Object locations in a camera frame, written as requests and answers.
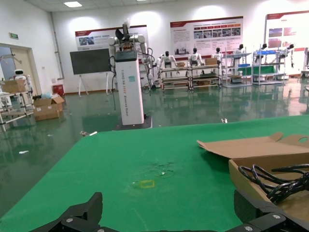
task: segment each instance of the poster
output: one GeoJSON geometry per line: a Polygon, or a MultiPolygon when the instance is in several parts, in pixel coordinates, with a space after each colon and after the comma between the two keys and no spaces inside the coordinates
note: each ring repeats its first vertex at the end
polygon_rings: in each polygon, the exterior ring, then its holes
{"type": "Polygon", "coordinates": [[[171,42],[176,58],[187,57],[197,48],[203,57],[212,55],[216,48],[232,52],[242,43],[243,17],[217,18],[171,22],[171,42]]]}
{"type": "MultiPolygon", "coordinates": [[[[122,28],[76,31],[75,37],[78,51],[109,48],[107,40],[110,37],[115,37],[115,31],[117,29],[120,29],[123,33],[122,28]]],[[[144,35],[146,43],[148,44],[148,32],[146,25],[131,26],[128,31],[130,35],[144,35]]]]}
{"type": "Polygon", "coordinates": [[[303,70],[305,47],[309,46],[308,32],[304,26],[309,21],[309,11],[268,14],[265,42],[269,49],[284,49],[294,44],[294,68],[290,58],[286,60],[286,73],[297,74],[303,70]]]}

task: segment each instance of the epoxy floor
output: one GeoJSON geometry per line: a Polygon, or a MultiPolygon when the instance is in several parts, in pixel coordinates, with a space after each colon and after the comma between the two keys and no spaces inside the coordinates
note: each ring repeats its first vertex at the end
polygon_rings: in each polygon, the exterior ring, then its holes
{"type": "MultiPolygon", "coordinates": [[[[309,113],[306,85],[307,80],[290,79],[285,86],[212,87],[193,94],[185,89],[157,89],[151,96],[143,95],[144,113],[152,114],[153,127],[303,115],[309,113]]],[[[81,131],[115,127],[120,108],[118,94],[114,96],[116,110],[112,95],[68,95],[61,118],[37,123],[33,118],[20,120],[6,133],[0,132],[0,217],[82,138],[81,131]]]]}

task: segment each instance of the fluorescent light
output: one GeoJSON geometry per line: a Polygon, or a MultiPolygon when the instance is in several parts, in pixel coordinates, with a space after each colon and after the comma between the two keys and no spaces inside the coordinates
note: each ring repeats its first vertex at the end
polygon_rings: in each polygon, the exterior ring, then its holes
{"type": "Polygon", "coordinates": [[[65,2],[64,4],[67,5],[68,7],[81,7],[81,6],[83,6],[77,1],[69,1],[69,2],[65,2]]]}

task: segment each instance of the shelf unit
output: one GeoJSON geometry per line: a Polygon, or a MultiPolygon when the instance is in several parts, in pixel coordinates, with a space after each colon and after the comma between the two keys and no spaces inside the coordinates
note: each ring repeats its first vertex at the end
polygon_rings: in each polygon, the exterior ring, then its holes
{"type": "Polygon", "coordinates": [[[203,66],[194,66],[194,67],[179,67],[179,68],[161,69],[160,70],[161,76],[163,76],[164,73],[186,71],[186,76],[161,78],[162,89],[165,90],[165,89],[187,88],[189,90],[193,90],[194,88],[201,88],[201,87],[208,87],[208,86],[220,86],[221,84],[220,77],[215,74],[210,75],[210,76],[193,75],[193,73],[198,70],[216,69],[216,68],[218,69],[219,65],[203,65],[203,66]],[[218,84],[210,83],[209,85],[194,86],[194,82],[213,81],[213,80],[217,80],[218,84]],[[186,86],[169,87],[167,84],[184,84],[186,86]]]}
{"type": "Polygon", "coordinates": [[[33,104],[26,104],[25,96],[29,96],[32,101],[32,93],[30,91],[18,92],[18,93],[0,93],[0,100],[2,98],[11,96],[20,96],[21,104],[8,106],[6,101],[4,106],[0,109],[0,125],[3,131],[6,131],[5,125],[21,118],[27,117],[33,114],[33,104]],[[9,120],[4,121],[4,117],[9,117],[9,120]]]}
{"type": "Polygon", "coordinates": [[[285,77],[285,59],[284,63],[280,63],[279,56],[282,55],[281,52],[275,52],[275,51],[263,51],[262,47],[260,45],[260,49],[257,52],[253,53],[253,58],[254,56],[259,56],[259,63],[258,65],[254,65],[254,60],[253,60],[253,68],[252,68],[252,73],[253,73],[253,84],[262,86],[262,85],[281,85],[284,84],[284,77],[285,77]],[[279,62],[276,63],[271,63],[271,64],[262,64],[262,56],[267,56],[267,55],[276,55],[276,60],[279,62]],[[280,65],[284,65],[284,71],[283,73],[279,72],[279,67],[280,65]],[[275,73],[261,73],[261,68],[266,67],[266,66],[272,66],[275,67],[275,73]],[[259,72],[258,74],[254,74],[254,67],[258,67],[259,72]],[[267,77],[272,76],[273,80],[268,80],[267,77]],[[278,80],[278,76],[283,76],[283,80],[278,80]]]}
{"type": "Polygon", "coordinates": [[[247,48],[245,48],[244,53],[239,53],[239,54],[227,54],[226,48],[225,48],[225,55],[223,58],[225,58],[225,66],[222,66],[222,69],[225,69],[225,77],[224,80],[222,81],[222,85],[225,88],[234,88],[234,87],[246,87],[246,86],[252,86],[253,82],[253,76],[252,73],[250,75],[229,75],[228,70],[237,70],[242,67],[235,67],[235,66],[228,66],[227,65],[227,59],[235,59],[235,58],[245,58],[245,63],[247,64],[247,56],[251,55],[251,53],[247,53],[247,48]],[[241,79],[240,83],[232,83],[232,79],[241,79]]]}

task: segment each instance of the green table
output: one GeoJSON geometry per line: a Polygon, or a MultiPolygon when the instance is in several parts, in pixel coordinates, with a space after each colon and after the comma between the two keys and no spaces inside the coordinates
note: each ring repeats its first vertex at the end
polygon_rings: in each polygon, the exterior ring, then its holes
{"type": "Polygon", "coordinates": [[[292,116],[85,137],[1,219],[0,231],[35,229],[96,191],[103,193],[101,225],[121,232],[226,231],[240,224],[228,160],[196,141],[309,134],[308,122],[292,116]]]}
{"type": "MultiPolygon", "coordinates": [[[[243,75],[251,75],[252,68],[238,68],[238,72],[242,71],[243,75]]],[[[261,67],[261,74],[270,74],[275,73],[274,66],[262,66],[261,67]]],[[[253,74],[259,74],[259,67],[253,67],[253,74]]]]}

